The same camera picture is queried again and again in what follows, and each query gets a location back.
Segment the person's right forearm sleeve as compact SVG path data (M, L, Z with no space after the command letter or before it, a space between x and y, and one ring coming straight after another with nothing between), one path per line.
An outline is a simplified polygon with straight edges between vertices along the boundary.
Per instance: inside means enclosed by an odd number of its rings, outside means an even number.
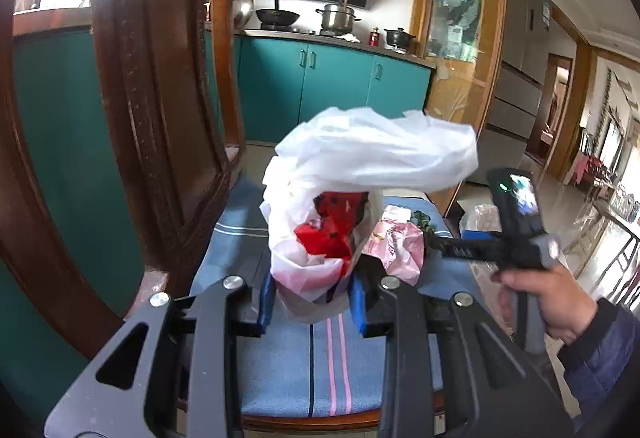
M639 405L639 320L605 298L584 332L558 353L564 380L578 401L574 426L593 420L614 396Z

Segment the person's right hand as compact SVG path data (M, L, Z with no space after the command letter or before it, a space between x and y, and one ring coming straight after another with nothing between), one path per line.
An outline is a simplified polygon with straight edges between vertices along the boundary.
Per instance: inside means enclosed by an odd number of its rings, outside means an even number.
M532 294L538 299L546 333L570 345L578 340L598 312L598 304L574 279L573 273L559 264L542 270L506 270L495 272L491 281L500 285L498 303L506 324L515 328L513 293Z

